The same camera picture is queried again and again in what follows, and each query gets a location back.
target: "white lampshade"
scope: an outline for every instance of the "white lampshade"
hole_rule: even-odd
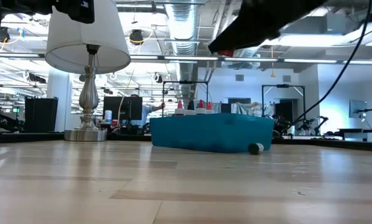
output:
[[[48,64],[65,72],[84,73],[88,65],[87,44],[100,46],[95,57],[97,74],[121,70],[131,62],[117,7],[112,0],[95,1],[92,24],[73,21],[53,9],[45,55]]]

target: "person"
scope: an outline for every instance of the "person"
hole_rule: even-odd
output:
[[[139,97],[138,94],[132,94],[131,97]],[[132,125],[138,125],[139,128],[142,128],[147,121],[147,115],[149,113],[157,111],[157,110],[163,110],[165,108],[165,103],[161,103],[160,106],[149,106],[149,105],[143,105],[142,106],[142,119],[141,120],[132,120]]]

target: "metal rack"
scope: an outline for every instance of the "metal rack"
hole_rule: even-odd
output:
[[[306,99],[305,99],[305,86],[301,86],[301,85],[288,85],[288,84],[280,84],[280,85],[262,85],[262,116],[264,116],[265,114],[265,108],[264,108],[264,104],[265,104],[265,95],[266,93],[268,93],[270,91],[270,89],[265,93],[265,87],[276,87],[276,88],[294,88],[299,94],[302,95],[303,97],[303,101],[304,101],[304,114],[305,114],[305,111],[306,111]]]
[[[208,82],[207,81],[163,81],[162,82],[162,102],[164,102],[164,97],[165,97],[165,84],[167,83],[179,83],[179,85],[191,85],[191,84],[198,84],[202,83],[207,86],[207,103],[208,103]]]

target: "silver lamp stand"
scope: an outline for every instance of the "silver lamp stand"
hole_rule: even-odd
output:
[[[93,123],[93,112],[98,107],[98,90],[95,85],[96,68],[95,55],[99,46],[87,45],[89,53],[88,65],[85,66],[85,83],[80,95],[80,106],[83,116],[81,117],[81,126],[74,130],[66,130],[64,138],[66,141],[105,141],[107,131],[99,130]]]

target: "table lamp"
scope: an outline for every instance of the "table lamp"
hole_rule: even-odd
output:
[[[80,95],[81,126],[65,131],[67,141],[105,141],[106,131],[93,123],[98,106],[96,74],[112,73],[129,65],[131,58],[113,0],[95,1],[95,22],[83,24],[53,9],[49,24],[47,63],[70,73],[85,73]]]

